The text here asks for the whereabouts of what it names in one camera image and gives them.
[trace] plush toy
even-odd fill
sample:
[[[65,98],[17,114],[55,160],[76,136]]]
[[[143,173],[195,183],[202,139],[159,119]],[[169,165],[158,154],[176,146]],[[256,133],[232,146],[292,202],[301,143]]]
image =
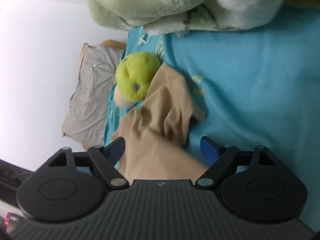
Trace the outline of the plush toy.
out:
[[[126,56],[116,70],[116,105],[130,108],[145,99],[160,65],[157,56],[150,52],[141,51]]]

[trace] plush toy face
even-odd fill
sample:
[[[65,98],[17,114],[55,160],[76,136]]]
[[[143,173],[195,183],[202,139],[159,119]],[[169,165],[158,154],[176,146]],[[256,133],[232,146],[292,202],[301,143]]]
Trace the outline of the plush toy face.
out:
[[[131,102],[145,99],[160,65],[157,56],[146,51],[125,57],[116,70],[116,83],[121,95]]]

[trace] plush toy eye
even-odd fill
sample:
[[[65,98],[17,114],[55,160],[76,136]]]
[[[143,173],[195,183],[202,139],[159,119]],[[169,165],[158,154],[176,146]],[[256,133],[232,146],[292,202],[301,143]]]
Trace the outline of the plush toy eye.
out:
[[[139,84],[135,84],[134,86],[133,86],[133,89],[135,90],[135,91],[139,91],[140,90],[140,85]]]

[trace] ribbed black surface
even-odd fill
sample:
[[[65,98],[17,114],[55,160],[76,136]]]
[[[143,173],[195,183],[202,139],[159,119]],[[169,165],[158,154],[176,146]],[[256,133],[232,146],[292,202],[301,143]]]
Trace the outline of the ribbed black surface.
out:
[[[114,191],[89,216],[65,224],[29,221],[16,240],[306,240],[313,236],[297,220],[257,225],[230,214],[211,191],[189,181],[136,181]]]

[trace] teal blanket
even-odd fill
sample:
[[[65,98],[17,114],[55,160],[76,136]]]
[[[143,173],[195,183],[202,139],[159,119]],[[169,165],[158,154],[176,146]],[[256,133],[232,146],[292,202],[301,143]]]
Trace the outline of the teal blanket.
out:
[[[320,10],[285,6],[246,32],[145,36],[129,32],[126,53],[150,51],[183,73],[205,122],[192,123],[187,150],[205,162],[200,139],[253,150],[265,145],[303,181],[301,219],[320,229]],[[106,142],[126,110],[109,96]]]

